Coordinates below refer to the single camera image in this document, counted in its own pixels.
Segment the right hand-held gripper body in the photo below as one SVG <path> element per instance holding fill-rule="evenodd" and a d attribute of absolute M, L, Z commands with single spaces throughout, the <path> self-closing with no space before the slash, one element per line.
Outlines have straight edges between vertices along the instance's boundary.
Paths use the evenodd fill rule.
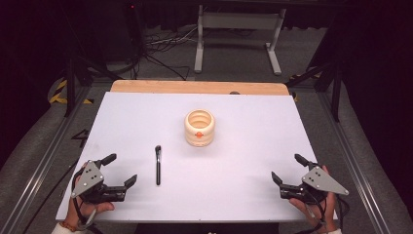
<path fill-rule="evenodd" d="M 336 181 L 321 167 L 316 166 L 301 178 L 300 185 L 280 184 L 282 199 L 295 198 L 307 205 L 318 205 L 326 199 L 327 193 L 349 195 L 350 191 Z"/>

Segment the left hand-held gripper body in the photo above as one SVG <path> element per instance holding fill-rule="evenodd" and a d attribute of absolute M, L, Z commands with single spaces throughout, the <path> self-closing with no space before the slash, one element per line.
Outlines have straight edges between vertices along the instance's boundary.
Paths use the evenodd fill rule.
<path fill-rule="evenodd" d="M 126 198 L 126 186 L 107 186 L 100 171 L 106 163 L 89 161 L 80 173 L 80 179 L 74 185 L 71 197 L 80 197 L 83 202 L 101 204 L 105 202 L 123 202 Z"/>

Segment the black pen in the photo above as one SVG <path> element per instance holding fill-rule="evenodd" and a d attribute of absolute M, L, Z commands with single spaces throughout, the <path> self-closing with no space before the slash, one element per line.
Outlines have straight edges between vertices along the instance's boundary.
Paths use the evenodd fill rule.
<path fill-rule="evenodd" d="M 157 145 L 155 147 L 156 153 L 156 185 L 161 184 L 161 156 L 162 156 L 162 146 Z"/>

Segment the cream ribbed pen holder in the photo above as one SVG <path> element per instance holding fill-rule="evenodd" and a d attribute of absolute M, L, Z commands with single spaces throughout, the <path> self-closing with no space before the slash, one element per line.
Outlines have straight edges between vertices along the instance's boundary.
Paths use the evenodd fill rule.
<path fill-rule="evenodd" d="M 186 141 L 193 146 L 204 147 L 212 143 L 215 132 L 215 118 L 205 109 L 195 109 L 184 119 Z"/>

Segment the person's left hand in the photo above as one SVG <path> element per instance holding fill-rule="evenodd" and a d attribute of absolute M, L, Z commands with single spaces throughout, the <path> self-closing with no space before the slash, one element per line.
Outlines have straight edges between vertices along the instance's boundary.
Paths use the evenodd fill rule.
<path fill-rule="evenodd" d="M 87 221 L 91 215 L 100 215 L 104 212 L 114 210 L 115 206 L 110 202 L 94 205 L 86 203 L 80 197 L 77 197 L 76 200 L 69 200 L 67 215 L 63 222 L 67 224 L 70 229 L 80 231 L 82 222 Z"/>

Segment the person's right hand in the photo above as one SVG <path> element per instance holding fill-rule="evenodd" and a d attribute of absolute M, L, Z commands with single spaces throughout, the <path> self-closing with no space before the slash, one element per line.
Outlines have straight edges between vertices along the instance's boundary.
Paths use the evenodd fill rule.
<path fill-rule="evenodd" d="M 320 208 L 317 205 L 306 205 L 295 198 L 289 199 L 289 203 L 305 216 L 312 228 L 316 228 L 320 221 L 323 220 L 323 225 L 317 230 L 318 234 L 330 234 L 338 230 L 338 226 L 334 221 L 336 205 L 334 193 L 327 193 L 326 199 L 320 203 Z"/>

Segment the white board sheet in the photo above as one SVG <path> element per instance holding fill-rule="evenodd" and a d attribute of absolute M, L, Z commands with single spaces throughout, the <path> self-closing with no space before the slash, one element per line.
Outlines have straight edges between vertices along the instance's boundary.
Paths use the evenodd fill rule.
<path fill-rule="evenodd" d="M 195 109 L 215 118 L 214 139 L 204 147 L 185 139 L 184 119 Z M 162 146 L 156 185 L 155 147 Z M 111 222 L 292 221 L 302 214 L 281 199 L 272 172 L 298 185 L 308 171 L 294 158 L 315 158 L 290 96 L 201 94 L 105 94 L 79 161 L 111 153 L 105 183 L 136 184 Z"/>

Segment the person's white left sleeve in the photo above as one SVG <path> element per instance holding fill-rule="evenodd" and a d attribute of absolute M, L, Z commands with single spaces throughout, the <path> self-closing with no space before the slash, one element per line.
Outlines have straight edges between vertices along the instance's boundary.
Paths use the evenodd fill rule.
<path fill-rule="evenodd" d="M 51 234 L 76 234 L 76 231 L 70 229 L 68 226 L 64 226 L 62 223 L 58 223 Z"/>

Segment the black tripod stand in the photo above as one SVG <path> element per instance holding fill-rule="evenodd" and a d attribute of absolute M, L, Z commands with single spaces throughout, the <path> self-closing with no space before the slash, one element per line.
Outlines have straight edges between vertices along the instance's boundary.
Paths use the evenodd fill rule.
<path fill-rule="evenodd" d="M 93 68 L 98 73 L 109 77 L 111 80 L 121 80 L 120 76 L 109 71 L 107 68 L 104 68 L 103 66 L 98 65 L 87 58 L 78 56 L 77 54 L 67 55 L 65 62 L 65 78 L 67 81 L 67 104 L 65 117 L 69 117 L 76 107 L 75 79 L 78 78 L 82 86 L 89 86 L 92 83 L 90 71 L 88 70 L 89 67 Z"/>
<path fill-rule="evenodd" d="M 293 75 L 292 79 L 288 80 L 285 85 L 292 88 L 305 80 L 310 79 L 319 74 L 319 79 L 314 85 L 316 92 L 325 93 L 329 86 L 332 86 L 332 97 L 330 103 L 330 112 L 333 119 L 339 122 L 339 101 L 341 93 L 342 69 L 340 62 L 328 62 L 321 66 L 311 68 L 301 75 Z"/>

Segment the wooden table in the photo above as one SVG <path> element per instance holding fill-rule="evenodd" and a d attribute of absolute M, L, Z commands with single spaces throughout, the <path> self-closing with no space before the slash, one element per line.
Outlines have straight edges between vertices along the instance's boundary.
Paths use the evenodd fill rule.
<path fill-rule="evenodd" d="M 111 87 L 115 93 L 154 94 L 241 94 L 288 96 L 282 83 L 162 81 L 162 80 L 117 80 Z"/>

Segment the black box with red light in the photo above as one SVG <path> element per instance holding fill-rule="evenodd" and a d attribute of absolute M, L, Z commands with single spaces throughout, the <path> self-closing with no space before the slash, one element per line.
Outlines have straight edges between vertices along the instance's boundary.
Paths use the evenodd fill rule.
<path fill-rule="evenodd" d="M 131 40 L 132 54 L 137 60 L 140 60 L 143 55 L 143 40 L 140 23 L 136 14 L 136 5 L 132 1 L 125 4 L 125 18 Z"/>

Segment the white metal stand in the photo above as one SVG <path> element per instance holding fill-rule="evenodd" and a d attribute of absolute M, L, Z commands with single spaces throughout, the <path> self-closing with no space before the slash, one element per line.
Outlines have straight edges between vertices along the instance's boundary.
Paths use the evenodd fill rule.
<path fill-rule="evenodd" d="M 276 14 L 213 13 L 207 12 L 204 6 L 200 5 L 198 10 L 198 41 L 194 71 L 196 73 L 203 71 L 205 28 L 272 30 L 273 39 L 265 44 L 265 49 L 274 74 L 280 76 L 282 70 L 275 48 L 282 30 L 285 13 L 286 9 L 280 9 Z"/>

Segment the aluminium rail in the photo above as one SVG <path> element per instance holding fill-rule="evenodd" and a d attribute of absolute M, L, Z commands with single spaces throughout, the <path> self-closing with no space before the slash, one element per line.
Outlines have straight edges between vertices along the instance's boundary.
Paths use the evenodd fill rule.
<path fill-rule="evenodd" d="M 328 96 L 325 93 L 318 93 L 318 98 L 320 105 L 332 125 L 335 135 L 337 135 L 339 139 L 340 145 L 344 151 L 344 161 L 350 171 L 351 177 L 357 188 L 357 193 L 366 209 L 376 234 L 391 234 L 389 226 L 380 211 L 370 183 L 357 163 L 356 155 L 351 148 L 350 142 L 348 141 L 341 124 L 336 121 L 331 113 Z"/>
<path fill-rule="evenodd" d="M 0 234 L 15 234 L 62 146 L 90 87 L 75 95 L 67 117 L 63 105 L 53 104 L 23 137 L 0 171 Z"/>

